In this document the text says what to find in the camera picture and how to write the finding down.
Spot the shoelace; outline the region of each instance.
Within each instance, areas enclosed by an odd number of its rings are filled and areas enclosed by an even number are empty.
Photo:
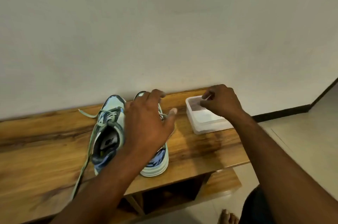
[[[78,188],[78,186],[79,186],[81,177],[82,177],[82,175],[83,175],[83,173],[84,173],[84,171],[85,171],[85,169],[86,169],[86,167],[87,167],[87,165],[88,165],[89,158],[90,158],[90,156],[91,156],[91,153],[90,153],[90,152],[91,152],[91,148],[92,148],[92,142],[93,142],[93,139],[94,139],[94,137],[95,137],[94,134],[96,134],[96,132],[94,132],[95,129],[97,129],[98,126],[99,126],[99,127],[106,127],[106,126],[107,126],[107,121],[108,121],[108,120],[114,119],[115,116],[117,115],[117,112],[116,112],[116,111],[112,112],[112,111],[109,111],[109,110],[103,110],[103,109],[101,109],[96,115],[90,115],[90,114],[87,114],[86,112],[83,112],[82,110],[79,110],[79,111],[80,111],[81,114],[83,114],[83,115],[85,115],[85,116],[87,116],[87,117],[90,117],[90,118],[97,118],[97,116],[98,116],[101,112],[109,113],[109,115],[107,116],[107,119],[106,119],[105,122],[104,122],[104,118],[102,118],[101,120],[99,120],[99,121],[94,125],[93,132],[92,132],[92,134],[91,134],[91,136],[90,136],[90,140],[89,140],[88,151],[87,151],[87,159],[86,159],[84,165],[83,165],[82,168],[81,168],[80,175],[79,175],[79,177],[78,177],[78,179],[77,179],[77,181],[76,181],[76,183],[75,183],[75,187],[74,187],[74,189],[73,189],[73,192],[72,192],[72,195],[71,195],[71,197],[70,197],[70,200],[73,200],[73,199],[74,199],[74,196],[75,196],[76,191],[77,191],[77,188]]]

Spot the fingernail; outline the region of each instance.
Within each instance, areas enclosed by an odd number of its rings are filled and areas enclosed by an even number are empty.
[[[169,111],[169,114],[168,115],[175,115],[177,114],[177,108],[173,108]]]

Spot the black shorts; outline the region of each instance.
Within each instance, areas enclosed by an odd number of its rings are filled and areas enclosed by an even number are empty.
[[[259,185],[245,200],[239,224],[275,224],[268,202]]]

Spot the wooden shoe rack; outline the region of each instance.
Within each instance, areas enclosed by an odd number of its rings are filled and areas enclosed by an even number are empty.
[[[164,113],[173,107],[179,110],[176,130],[167,142],[169,166],[156,177],[137,176],[111,223],[166,213],[241,186],[232,167],[249,160],[236,131],[196,135],[190,126],[185,99],[204,91],[173,93],[162,99]],[[81,107],[89,114],[100,108]],[[77,108],[0,122],[0,216],[4,223],[47,223],[67,205],[95,122]],[[94,176],[89,164],[80,189]]]

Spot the hand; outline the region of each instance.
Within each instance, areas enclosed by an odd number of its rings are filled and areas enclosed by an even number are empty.
[[[126,103],[124,147],[138,154],[145,163],[150,161],[174,131],[177,109],[170,110],[164,121],[158,114],[158,103],[163,97],[165,94],[155,89]]]
[[[229,121],[245,113],[234,93],[234,89],[228,88],[224,84],[209,87],[203,94],[202,99],[207,99],[200,102],[202,107]]]

